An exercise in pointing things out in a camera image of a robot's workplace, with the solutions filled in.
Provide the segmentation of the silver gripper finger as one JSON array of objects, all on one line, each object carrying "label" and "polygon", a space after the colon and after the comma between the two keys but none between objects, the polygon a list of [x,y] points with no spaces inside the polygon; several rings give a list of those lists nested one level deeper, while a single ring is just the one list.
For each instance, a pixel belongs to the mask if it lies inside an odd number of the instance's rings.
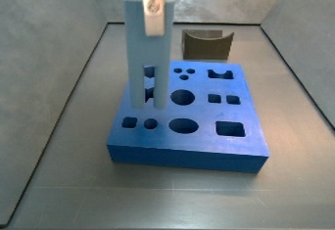
[{"label": "silver gripper finger", "polygon": [[165,33],[165,0],[142,0],[143,27],[147,36]]}]

